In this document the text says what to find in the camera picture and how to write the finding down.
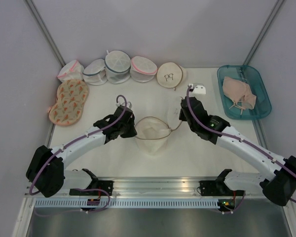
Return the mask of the beige round glasses laundry bag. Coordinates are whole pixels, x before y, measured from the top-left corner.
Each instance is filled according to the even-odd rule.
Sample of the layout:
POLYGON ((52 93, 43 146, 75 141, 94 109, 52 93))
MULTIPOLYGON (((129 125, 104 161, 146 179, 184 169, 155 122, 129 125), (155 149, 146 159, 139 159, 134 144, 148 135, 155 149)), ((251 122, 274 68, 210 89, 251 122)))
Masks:
POLYGON ((182 124, 179 119, 182 100, 181 96, 171 100, 166 110, 165 121, 158 117, 148 116, 136 123, 135 141, 141 151, 154 156, 165 150, 168 138, 182 124))

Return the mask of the pale pink bra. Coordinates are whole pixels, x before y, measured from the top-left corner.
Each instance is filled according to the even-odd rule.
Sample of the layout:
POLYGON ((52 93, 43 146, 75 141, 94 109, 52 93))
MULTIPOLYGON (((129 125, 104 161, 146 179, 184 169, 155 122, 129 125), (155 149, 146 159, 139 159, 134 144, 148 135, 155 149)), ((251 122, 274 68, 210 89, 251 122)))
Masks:
POLYGON ((256 104, 256 96, 252 93, 250 86, 240 80, 224 77, 222 85, 224 95, 232 101, 229 109, 235 107, 241 110, 253 110, 256 104))

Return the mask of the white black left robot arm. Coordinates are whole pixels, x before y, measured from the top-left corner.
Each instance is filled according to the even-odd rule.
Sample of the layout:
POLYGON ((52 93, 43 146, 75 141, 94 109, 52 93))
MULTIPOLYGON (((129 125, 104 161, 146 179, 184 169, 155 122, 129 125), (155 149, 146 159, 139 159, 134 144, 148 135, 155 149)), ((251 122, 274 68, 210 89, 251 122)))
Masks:
POLYGON ((83 135, 54 148, 38 147, 26 172, 31 186, 29 193, 37 190, 49 198, 62 189, 77 189, 91 196, 97 192, 98 178, 88 169, 69 171, 66 168, 94 148, 107 144, 118 137, 132 138, 135 130, 133 111, 123 105, 96 121, 83 135))

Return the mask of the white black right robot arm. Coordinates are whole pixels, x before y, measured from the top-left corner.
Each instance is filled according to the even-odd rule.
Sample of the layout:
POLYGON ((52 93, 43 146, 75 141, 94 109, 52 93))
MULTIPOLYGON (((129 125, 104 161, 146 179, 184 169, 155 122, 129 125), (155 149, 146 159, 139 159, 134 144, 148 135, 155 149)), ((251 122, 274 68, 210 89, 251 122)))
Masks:
POLYGON ((296 191, 296 157, 284 158, 247 140, 229 122, 207 113, 194 97, 181 100, 181 121, 205 141, 225 148, 253 166, 259 173, 241 173, 225 169, 216 179, 221 195, 231 191, 263 193, 272 203, 285 206, 296 191))

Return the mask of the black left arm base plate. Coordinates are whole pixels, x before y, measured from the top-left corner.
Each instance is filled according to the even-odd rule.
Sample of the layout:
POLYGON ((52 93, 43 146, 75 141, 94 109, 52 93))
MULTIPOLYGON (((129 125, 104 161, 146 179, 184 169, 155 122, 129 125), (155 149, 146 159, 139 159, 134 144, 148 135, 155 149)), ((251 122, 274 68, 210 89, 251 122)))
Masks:
POLYGON ((114 181, 112 180, 98 180, 92 181, 91 184, 84 190, 70 189, 71 196, 106 196, 105 191, 109 196, 112 195, 114 181))

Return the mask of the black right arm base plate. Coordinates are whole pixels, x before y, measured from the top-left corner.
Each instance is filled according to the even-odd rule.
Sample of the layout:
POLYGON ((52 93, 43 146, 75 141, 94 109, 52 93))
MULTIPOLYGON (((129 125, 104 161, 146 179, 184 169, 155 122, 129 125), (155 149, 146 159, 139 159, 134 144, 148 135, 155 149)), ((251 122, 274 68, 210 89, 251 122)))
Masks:
POLYGON ((199 181, 199 188, 203 197, 240 197, 244 194, 242 190, 233 191, 227 187, 224 182, 216 182, 215 180, 199 181))

